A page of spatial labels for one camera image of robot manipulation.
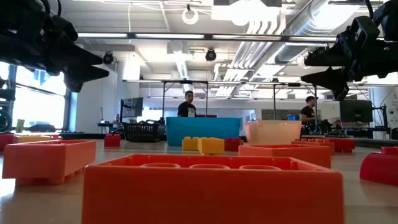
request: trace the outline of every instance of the wooden floor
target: wooden floor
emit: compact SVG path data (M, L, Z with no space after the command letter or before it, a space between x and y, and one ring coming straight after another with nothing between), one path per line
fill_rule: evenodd
M346 224L396 224L398 187L359 179L361 162L370 152L376 150L357 147L353 154L333 156L333 169L341 171L344 175ZM181 149L168 147L164 142L154 144L123 142L120 149L104 149L103 141L98 141L96 162L142 153L181 154ZM2 160L0 156L0 173ZM55 186L16 189L14 182L13 179L0 179L1 224L80 223L82 175Z

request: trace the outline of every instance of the yellow lego brick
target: yellow lego brick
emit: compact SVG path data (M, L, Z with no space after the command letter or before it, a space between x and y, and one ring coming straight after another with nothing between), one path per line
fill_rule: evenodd
M38 141L51 141L50 136L14 136L13 143L27 143L27 142L38 142Z
M193 139L191 139L191 137L185 137L182 140L182 150L183 151L196 151L196 150L198 150L198 138L197 137L193 137Z
M198 139L198 150L205 155L222 154L224 153L224 139L200 138Z

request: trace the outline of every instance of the fluorescent light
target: fluorescent light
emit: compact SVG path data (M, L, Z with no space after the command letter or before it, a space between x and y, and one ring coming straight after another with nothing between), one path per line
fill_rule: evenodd
M204 39L204 34L136 34L138 39Z
M326 42L336 42L336 37L329 37L329 36L291 36L289 37L289 40L291 41L296 41L296 42L321 42L321 43L326 43Z
M160 83L162 80L123 80L124 82L136 82L136 83Z
M215 40L260 40L260 41L280 41L281 37L279 35L213 35Z
M78 33L80 38L127 38L127 34L121 33Z
M209 84L244 84L244 82L209 81Z
M103 3L116 3L116 4L131 4L131 3L141 3L141 4L158 4L160 2L164 4L191 4L195 6L200 6L201 1L160 1L160 0L73 0L73 1L85 1L85 2L103 2Z

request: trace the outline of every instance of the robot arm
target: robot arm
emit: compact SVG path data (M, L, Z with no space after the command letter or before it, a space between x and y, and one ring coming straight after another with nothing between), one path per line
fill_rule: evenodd
M332 48L317 48L309 53L305 65L329 68L305 75L302 81L323 86L333 92L336 100L343 100L349 91L347 82L358 82L370 75L385 78L388 73L398 71L398 43L395 42L398 41L398 0L384 3L374 12L370 6L369 11L372 18L356 17L351 26L337 35ZM377 39L379 25L384 40Z

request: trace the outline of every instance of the black shirt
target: black shirt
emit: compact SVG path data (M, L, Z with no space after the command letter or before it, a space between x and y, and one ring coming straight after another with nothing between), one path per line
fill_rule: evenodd
M178 115L182 117L195 117L197 115L197 108L192 104L183 102L178 106Z
M308 118L314 118L314 112L313 109L309 106L305 106L303 107L303 109L301 109L300 114L304 114L305 116L307 116Z

